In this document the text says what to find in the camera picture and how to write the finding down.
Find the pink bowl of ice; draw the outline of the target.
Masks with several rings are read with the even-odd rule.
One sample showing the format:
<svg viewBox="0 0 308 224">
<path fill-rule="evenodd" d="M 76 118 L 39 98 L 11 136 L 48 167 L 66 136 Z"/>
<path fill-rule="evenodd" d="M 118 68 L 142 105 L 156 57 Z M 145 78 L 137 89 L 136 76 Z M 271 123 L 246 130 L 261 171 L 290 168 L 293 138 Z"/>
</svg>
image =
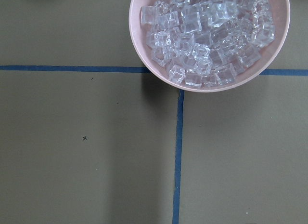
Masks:
<svg viewBox="0 0 308 224">
<path fill-rule="evenodd" d="M 135 50 L 162 81 L 219 92 L 262 72 L 279 53 L 289 0 L 131 0 Z"/>
</svg>

